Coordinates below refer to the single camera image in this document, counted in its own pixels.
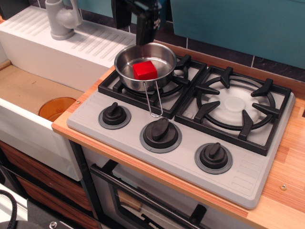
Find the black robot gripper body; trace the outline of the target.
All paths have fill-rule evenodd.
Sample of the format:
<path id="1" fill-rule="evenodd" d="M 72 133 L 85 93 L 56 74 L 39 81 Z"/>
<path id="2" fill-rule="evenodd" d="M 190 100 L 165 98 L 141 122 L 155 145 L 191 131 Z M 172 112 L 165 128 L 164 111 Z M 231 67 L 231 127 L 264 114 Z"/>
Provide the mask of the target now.
<path id="1" fill-rule="evenodd" d="M 129 10 L 147 30 L 158 30 L 161 24 L 161 4 L 158 0 L 127 0 Z"/>

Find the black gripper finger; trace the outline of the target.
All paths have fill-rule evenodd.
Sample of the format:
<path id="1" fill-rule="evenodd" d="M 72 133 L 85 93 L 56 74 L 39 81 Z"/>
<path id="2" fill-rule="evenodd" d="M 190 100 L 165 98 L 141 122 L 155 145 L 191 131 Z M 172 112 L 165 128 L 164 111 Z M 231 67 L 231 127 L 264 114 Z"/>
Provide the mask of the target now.
<path id="1" fill-rule="evenodd" d="M 159 29 L 159 14 L 141 14 L 137 16 L 136 45 L 142 46 L 154 41 Z"/>
<path id="2" fill-rule="evenodd" d="M 123 29 L 131 24 L 132 11 L 128 0 L 111 0 L 112 16 L 115 27 Z"/>

